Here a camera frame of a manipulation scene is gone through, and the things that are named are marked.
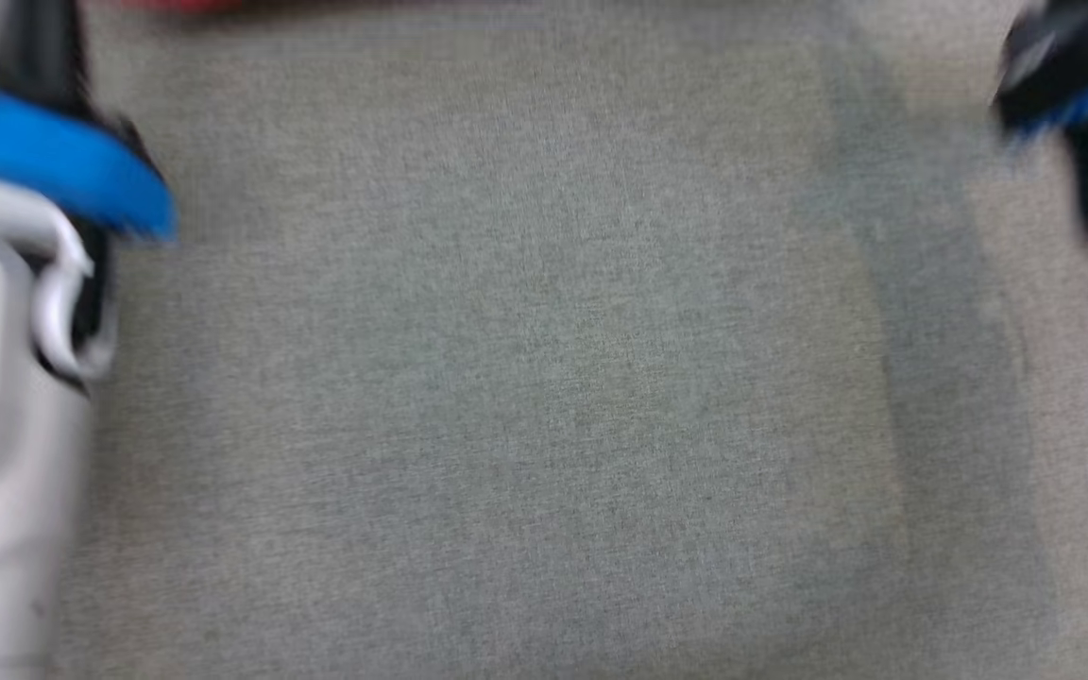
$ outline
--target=gray fabric surface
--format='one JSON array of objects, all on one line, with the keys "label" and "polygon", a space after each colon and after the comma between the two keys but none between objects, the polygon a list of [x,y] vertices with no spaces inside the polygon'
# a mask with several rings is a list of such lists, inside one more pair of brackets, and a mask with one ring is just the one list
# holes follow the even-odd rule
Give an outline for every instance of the gray fabric surface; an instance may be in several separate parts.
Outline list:
[{"label": "gray fabric surface", "polygon": [[60,677],[1088,677],[1088,279],[1016,3],[99,10]]}]

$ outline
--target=blue gripper pad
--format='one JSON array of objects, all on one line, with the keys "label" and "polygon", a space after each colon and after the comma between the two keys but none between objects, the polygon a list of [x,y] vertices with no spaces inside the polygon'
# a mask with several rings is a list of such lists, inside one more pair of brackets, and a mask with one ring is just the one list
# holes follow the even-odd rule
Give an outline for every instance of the blue gripper pad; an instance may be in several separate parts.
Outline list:
[{"label": "blue gripper pad", "polygon": [[111,134],[0,94],[0,181],[128,236],[175,237],[162,177]]}]

